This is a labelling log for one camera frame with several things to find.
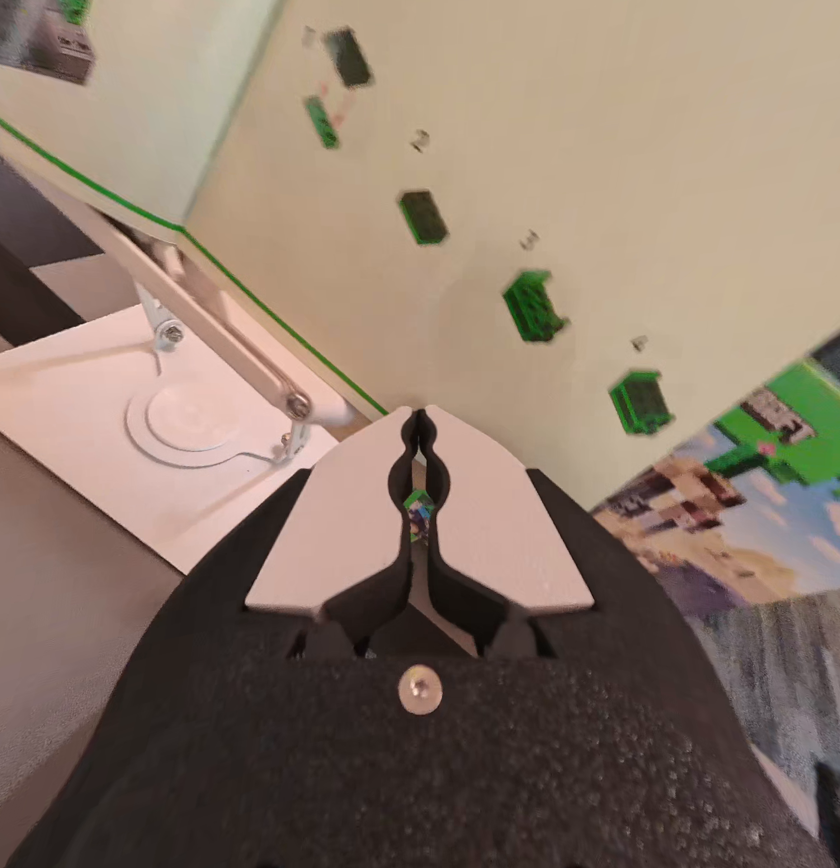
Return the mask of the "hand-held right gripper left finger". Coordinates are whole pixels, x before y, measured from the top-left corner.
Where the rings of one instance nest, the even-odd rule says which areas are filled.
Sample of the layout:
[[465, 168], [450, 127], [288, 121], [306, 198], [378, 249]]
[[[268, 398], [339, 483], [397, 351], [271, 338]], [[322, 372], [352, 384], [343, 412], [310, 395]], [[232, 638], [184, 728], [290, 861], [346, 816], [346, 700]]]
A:
[[354, 644], [404, 610], [415, 422], [415, 410], [395, 410], [315, 464], [245, 597], [247, 609], [336, 623]]

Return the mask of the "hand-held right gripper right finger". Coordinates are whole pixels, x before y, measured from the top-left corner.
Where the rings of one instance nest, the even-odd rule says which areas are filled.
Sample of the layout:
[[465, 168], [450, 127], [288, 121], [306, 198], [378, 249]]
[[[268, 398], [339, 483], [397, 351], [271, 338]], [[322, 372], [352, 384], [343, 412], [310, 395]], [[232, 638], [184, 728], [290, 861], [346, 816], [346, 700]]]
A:
[[436, 613], [483, 652], [507, 622], [590, 610], [595, 599], [527, 467], [438, 406], [422, 412], [433, 499], [427, 582]]

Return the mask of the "brick building instruction booklet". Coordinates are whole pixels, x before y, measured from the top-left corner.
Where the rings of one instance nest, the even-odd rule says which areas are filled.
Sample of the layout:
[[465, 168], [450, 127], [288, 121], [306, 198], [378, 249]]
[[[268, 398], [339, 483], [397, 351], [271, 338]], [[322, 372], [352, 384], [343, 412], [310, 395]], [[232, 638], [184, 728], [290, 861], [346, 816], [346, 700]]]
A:
[[0, 153], [589, 508], [840, 331], [840, 2], [92, 2]]

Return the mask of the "green toy brick set box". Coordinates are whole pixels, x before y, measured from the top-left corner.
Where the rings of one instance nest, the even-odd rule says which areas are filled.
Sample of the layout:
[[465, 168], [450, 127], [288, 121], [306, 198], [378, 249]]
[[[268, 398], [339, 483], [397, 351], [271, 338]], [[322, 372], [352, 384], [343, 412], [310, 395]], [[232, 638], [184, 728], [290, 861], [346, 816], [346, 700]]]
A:
[[840, 865], [840, 351], [792, 363], [592, 513], [684, 616]]

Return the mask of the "wooden white book stand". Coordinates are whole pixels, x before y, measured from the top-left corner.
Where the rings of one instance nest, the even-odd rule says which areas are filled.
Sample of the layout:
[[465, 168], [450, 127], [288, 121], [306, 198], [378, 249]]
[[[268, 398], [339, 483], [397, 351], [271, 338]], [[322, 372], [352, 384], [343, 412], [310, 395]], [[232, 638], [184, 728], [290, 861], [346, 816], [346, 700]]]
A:
[[0, 432], [183, 574], [356, 412], [172, 244], [47, 190], [136, 305], [0, 355]]

